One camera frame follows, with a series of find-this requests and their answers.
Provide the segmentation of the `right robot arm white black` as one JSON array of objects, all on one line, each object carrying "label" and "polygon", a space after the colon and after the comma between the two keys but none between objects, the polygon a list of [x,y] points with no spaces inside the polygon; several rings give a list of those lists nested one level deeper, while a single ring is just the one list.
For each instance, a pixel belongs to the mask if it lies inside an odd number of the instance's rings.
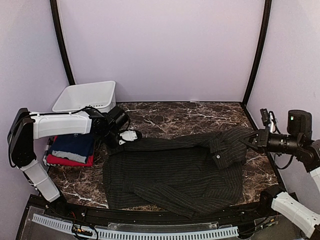
[{"label": "right robot arm white black", "polygon": [[[301,162],[318,186],[320,184],[320,141],[312,139],[312,114],[299,109],[288,111],[287,134],[280,133],[272,111],[260,109],[263,129],[243,135],[239,140],[257,153],[289,155]],[[298,227],[310,240],[320,238],[320,215],[295,200],[276,184],[260,194],[255,213],[267,217],[278,212]]]}]

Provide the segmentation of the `black clothes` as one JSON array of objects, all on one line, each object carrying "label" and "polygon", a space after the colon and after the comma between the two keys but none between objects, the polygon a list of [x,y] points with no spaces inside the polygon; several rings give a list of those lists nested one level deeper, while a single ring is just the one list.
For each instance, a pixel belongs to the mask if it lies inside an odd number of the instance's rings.
[{"label": "black clothes", "polygon": [[236,204],[243,192],[246,127],[172,139],[145,137],[108,151],[103,185],[114,210],[156,205],[187,218]]}]

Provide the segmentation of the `navy blue t-shirt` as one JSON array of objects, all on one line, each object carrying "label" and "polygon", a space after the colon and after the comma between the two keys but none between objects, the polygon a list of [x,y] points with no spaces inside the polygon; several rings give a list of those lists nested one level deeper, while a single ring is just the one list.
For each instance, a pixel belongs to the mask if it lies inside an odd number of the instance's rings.
[{"label": "navy blue t-shirt", "polygon": [[85,163],[86,159],[94,155],[95,140],[91,134],[58,135],[48,153],[63,159]]}]

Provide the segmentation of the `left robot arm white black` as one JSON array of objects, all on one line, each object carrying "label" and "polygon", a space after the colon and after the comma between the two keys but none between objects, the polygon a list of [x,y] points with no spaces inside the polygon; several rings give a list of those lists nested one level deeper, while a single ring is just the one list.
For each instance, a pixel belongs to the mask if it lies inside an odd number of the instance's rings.
[{"label": "left robot arm white black", "polygon": [[67,218],[70,206],[46,170],[38,162],[34,141],[60,135],[92,134],[108,147],[116,148],[138,139],[134,130],[123,129],[130,124],[128,114],[120,107],[101,113],[92,106],[72,112],[39,113],[27,108],[18,110],[7,135],[8,159],[12,168],[23,172],[42,197],[51,203],[51,210],[60,218]]}]

